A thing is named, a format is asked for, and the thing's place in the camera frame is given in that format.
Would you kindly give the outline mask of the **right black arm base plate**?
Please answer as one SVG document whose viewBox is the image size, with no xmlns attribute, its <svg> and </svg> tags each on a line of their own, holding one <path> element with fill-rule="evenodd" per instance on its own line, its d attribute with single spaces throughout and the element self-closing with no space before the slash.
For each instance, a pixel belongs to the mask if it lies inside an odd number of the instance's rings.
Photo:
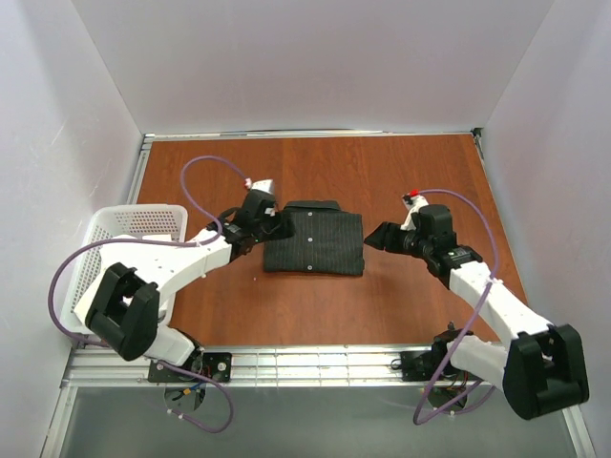
<svg viewBox="0 0 611 458">
<path fill-rule="evenodd" d="M 442 357 L 431 350 L 401 351 L 399 356 L 391 361 L 390 368 L 400 373 L 403 382 L 425 382 L 432 378 L 441 361 Z"/>
</svg>

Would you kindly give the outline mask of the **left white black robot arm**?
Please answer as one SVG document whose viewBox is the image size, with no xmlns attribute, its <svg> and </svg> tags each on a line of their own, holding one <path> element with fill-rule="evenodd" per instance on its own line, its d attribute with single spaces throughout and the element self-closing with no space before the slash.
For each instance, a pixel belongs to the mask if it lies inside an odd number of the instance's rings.
<svg viewBox="0 0 611 458">
<path fill-rule="evenodd" d="M 282 211 L 266 210 L 253 217 L 239 210 L 233 219 L 214 221 L 181 244 L 132 236 L 109 239 L 100 251 L 102 268 L 75 314 L 125 361 L 145 357 L 186 367 L 202 347 L 163 321 L 162 306 L 256 244 L 294 233 L 291 217 Z"/>
</svg>

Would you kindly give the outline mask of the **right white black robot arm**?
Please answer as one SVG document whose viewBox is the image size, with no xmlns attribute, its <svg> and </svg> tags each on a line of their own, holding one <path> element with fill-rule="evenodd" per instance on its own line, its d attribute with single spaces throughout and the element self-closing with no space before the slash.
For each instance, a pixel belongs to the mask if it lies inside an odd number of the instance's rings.
<svg viewBox="0 0 611 458">
<path fill-rule="evenodd" d="M 406 363 L 407 373 L 433 379 L 469 372 L 499 389 L 520 418 L 531 420 L 583 404 L 589 384 L 579 332 L 554 325 L 531 310 L 469 246 L 447 228 L 405 230 L 383 222 L 364 243 L 393 254 L 423 260 L 429 272 L 477 311 L 502 345 L 479 340 L 471 330 L 448 329 L 434 337 L 429 351 Z"/>
</svg>

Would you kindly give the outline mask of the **dark pinstriped long sleeve shirt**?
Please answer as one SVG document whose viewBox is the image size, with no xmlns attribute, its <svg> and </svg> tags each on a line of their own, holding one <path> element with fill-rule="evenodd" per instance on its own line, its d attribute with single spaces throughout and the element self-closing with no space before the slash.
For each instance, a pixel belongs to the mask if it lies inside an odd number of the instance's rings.
<svg viewBox="0 0 611 458">
<path fill-rule="evenodd" d="M 294 200 L 284 211 L 295 233 L 263 248 L 263 270 L 360 277 L 365 270 L 363 217 L 335 200 Z"/>
</svg>

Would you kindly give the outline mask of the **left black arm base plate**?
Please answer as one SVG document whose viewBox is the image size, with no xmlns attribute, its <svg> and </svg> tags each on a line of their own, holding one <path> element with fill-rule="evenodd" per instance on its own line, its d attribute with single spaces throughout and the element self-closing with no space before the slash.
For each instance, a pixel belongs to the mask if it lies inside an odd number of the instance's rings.
<svg viewBox="0 0 611 458">
<path fill-rule="evenodd" d="M 231 378 L 233 355 L 229 352 L 198 352 L 187 359 L 180 368 L 226 383 Z M 200 379 L 178 373 L 158 363 L 150 363 L 147 375 L 149 383 L 187 383 Z"/>
</svg>

